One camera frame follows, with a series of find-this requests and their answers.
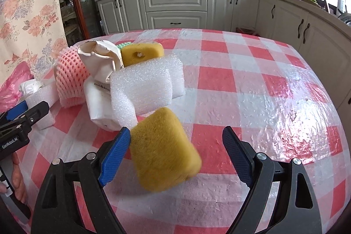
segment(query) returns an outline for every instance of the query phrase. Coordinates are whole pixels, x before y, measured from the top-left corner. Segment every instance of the sponge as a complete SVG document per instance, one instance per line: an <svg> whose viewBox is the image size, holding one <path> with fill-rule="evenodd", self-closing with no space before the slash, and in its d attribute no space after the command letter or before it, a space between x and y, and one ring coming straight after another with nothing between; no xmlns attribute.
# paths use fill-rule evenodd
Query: sponge
<svg viewBox="0 0 351 234"><path fill-rule="evenodd" d="M199 153L167 107L131 130L130 151L140 184L149 191L171 188L196 176L201 168Z"/></svg>
<svg viewBox="0 0 351 234"><path fill-rule="evenodd" d="M128 45L122 48L121 53L124 67L165 55L163 46L159 43Z"/></svg>

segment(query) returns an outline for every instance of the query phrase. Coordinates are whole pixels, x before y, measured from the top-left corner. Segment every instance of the floral curtain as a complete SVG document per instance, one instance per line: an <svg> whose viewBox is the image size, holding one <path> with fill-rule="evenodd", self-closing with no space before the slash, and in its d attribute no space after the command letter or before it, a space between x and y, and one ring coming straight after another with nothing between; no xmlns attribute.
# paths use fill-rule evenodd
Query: floral curtain
<svg viewBox="0 0 351 234"><path fill-rule="evenodd" d="M66 46L59 0L0 0L0 85L22 61L39 79Z"/></svg>

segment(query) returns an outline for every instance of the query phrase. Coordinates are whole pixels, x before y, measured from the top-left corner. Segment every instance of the table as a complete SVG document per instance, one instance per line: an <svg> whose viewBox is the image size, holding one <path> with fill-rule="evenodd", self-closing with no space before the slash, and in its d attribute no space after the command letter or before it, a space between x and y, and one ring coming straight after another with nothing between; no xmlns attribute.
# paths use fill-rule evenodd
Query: table
<svg viewBox="0 0 351 234"><path fill-rule="evenodd" d="M127 153L108 199L128 234L225 233L248 193L222 145L232 126L240 139L273 160L299 157L315 190L325 233L351 195L351 162L338 114L317 76L291 46L256 36L196 29L159 29L100 37L115 44L159 42L184 64L186 95L169 106L202 158L200 174L168 191L148 193ZM54 126L29 134L18 151L33 209L51 161L80 160L116 132L99 129L87 106L52 107ZM259 225L267 226L278 185ZM85 225L93 229L80 186L76 194Z"/></svg>

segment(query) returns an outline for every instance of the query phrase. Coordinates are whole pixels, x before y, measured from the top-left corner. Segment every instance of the plastic table cover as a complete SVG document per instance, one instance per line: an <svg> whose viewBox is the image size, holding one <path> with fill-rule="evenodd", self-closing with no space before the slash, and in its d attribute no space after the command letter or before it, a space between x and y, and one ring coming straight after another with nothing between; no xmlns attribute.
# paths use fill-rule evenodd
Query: plastic table cover
<svg viewBox="0 0 351 234"><path fill-rule="evenodd" d="M178 55L186 95L169 107L202 158L196 177L162 193L148 193L138 183L128 152L105 187L127 233L226 233L249 191L223 147L227 125L273 160L302 159L318 199L323 232L335 223L351 195L349 149L331 99L294 48L256 36L197 29L145 30L98 39L159 42L166 54ZM93 124L86 104L65 109L56 103L52 112L55 125L34 128L30 144L18 151L32 209L54 158L80 160L116 134ZM269 222L278 186L273 183L258 230ZM85 225L93 230L79 185L76 193Z"/></svg>

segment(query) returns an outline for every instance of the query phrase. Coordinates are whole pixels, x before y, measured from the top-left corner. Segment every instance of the blue rubber grip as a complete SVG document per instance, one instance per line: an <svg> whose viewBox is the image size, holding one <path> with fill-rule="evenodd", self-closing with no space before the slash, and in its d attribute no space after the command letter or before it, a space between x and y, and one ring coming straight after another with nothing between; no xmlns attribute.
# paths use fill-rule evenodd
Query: blue rubber grip
<svg viewBox="0 0 351 234"><path fill-rule="evenodd" d="M123 127L115 138L113 146L101 163L99 183L103 187L115 177L118 167L129 148L130 142L131 133L128 128Z"/></svg>
<svg viewBox="0 0 351 234"><path fill-rule="evenodd" d="M252 160L245 153L242 143L231 127L224 128L222 140L240 181L251 188L253 184Z"/></svg>
<svg viewBox="0 0 351 234"><path fill-rule="evenodd" d="M17 104L10 110L8 110L6 119L8 121L15 120L18 116L20 116L22 113L28 110L27 103L25 101L22 101L21 103Z"/></svg>

